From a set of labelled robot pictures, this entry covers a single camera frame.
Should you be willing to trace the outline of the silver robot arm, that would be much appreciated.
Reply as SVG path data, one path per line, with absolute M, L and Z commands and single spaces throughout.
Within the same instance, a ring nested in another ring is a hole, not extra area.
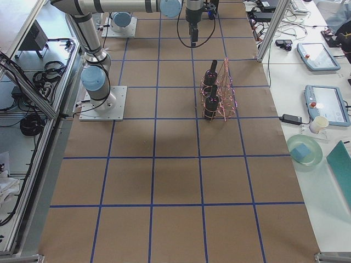
M 109 70 L 110 58 L 101 46 L 92 18 L 93 13 L 160 12 L 163 16 L 173 18 L 179 15 L 185 6 L 190 48 L 197 48 L 199 32 L 197 24 L 201 21 L 202 13 L 210 7 L 207 1 L 50 1 L 50 3 L 71 19 L 73 31 L 85 49 L 84 58 L 87 64 L 101 65 L 105 71 Z

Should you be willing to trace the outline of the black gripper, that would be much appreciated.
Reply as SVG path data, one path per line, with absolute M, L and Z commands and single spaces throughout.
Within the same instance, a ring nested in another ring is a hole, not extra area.
M 202 0 L 186 0 L 185 6 L 186 20 L 190 24 L 191 47 L 196 47 L 199 33 L 197 23 L 201 21 L 204 3 Z

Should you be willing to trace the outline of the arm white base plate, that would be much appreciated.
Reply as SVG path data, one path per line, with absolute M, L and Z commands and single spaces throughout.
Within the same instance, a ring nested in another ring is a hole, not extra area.
M 134 38 L 137 27 L 137 18 L 132 17 L 126 27 L 117 26 L 110 18 L 105 19 L 101 36 L 106 38 Z
M 87 103 L 82 105 L 80 121 L 122 121 L 127 97 L 127 86 L 112 86 L 110 95 L 101 105 L 101 102 L 90 99 L 88 92 L 85 92 L 84 99 Z

